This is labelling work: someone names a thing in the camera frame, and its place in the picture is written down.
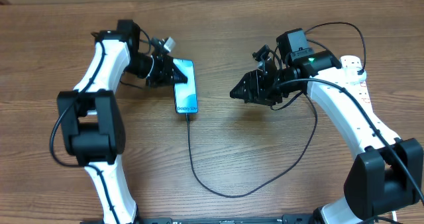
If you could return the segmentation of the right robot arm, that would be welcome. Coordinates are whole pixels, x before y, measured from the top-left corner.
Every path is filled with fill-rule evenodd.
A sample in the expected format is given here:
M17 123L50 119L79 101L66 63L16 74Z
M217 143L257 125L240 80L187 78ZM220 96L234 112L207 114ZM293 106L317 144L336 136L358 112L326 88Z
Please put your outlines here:
M318 207L306 223L372 223L383 214L423 201L423 147L403 139L373 112L366 71L354 56L315 52L300 28L280 35L275 51L253 54L257 69L231 90L233 99L273 107L299 91L336 126L353 157L341 199Z

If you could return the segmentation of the blue Galaxy smartphone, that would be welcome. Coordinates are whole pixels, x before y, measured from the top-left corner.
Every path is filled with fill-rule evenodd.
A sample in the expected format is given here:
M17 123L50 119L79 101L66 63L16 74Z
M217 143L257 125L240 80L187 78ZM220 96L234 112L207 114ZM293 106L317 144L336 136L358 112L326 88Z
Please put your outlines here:
M176 67L187 77L187 82L174 86L176 113L197 113L197 92L195 85L194 63L191 60L174 58Z

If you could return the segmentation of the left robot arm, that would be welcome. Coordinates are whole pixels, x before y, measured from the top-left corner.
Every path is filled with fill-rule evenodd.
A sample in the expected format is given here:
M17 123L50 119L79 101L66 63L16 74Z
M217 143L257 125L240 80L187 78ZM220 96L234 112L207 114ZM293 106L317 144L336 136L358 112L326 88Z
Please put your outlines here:
M185 84L188 77L175 65L171 37L148 37L148 52L139 50L144 31L121 19L114 30L93 32L95 54L87 72L71 91L57 96L59 117L49 140L62 132L64 146L91 178L103 209L102 223L141 223L123 171L125 126L115 93L124 73L146 81L148 87Z

